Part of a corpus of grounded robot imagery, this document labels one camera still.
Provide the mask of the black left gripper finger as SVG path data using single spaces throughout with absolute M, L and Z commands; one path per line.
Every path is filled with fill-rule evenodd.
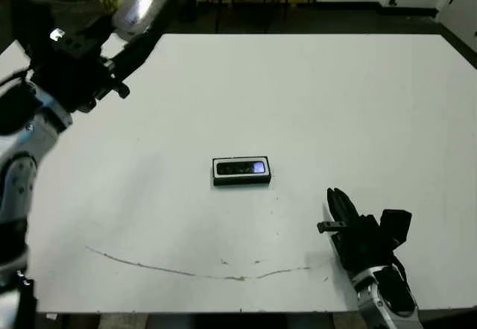
M 118 54 L 110 58 L 110 74 L 118 81 L 125 80 L 148 59 L 162 35 L 162 32 L 146 32 L 132 39 Z

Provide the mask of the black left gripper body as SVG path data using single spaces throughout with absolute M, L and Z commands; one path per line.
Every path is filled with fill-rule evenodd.
M 32 81 L 70 113 L 88 113 L 111 91 L 127 98 L 129 87 L 110 74 L 111 61 L 101 55 L 108 38 L 76 33 L 49 40 L 32 55 Z

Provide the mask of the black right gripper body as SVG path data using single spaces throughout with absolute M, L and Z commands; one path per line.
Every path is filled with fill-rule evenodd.
M 332 244 L 343 268 L 358 274 L 376 266 L 391 266 L 394 253 L 373 216 L 317 223 L 320 234 L 331 232 Z

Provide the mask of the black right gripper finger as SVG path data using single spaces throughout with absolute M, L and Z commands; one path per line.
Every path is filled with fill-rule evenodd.
M 344 201 L 343 192 L 338 188 L 327 189 L 327 201 L 331 216 L 335 222 L 346 221 L 346 203 Z
M 350 197 L 344 191 L 342 191 L 342 192 L 344 193 L 343 197 L 344 197 L 344 201 L 346 203 L 347 216 L 346 216 L 346 221 L 345 222 L 352 222 L 359 217 L 359 214 L 357 212 L 357 209 L 356 209 L 354 203 L 351 201 Z

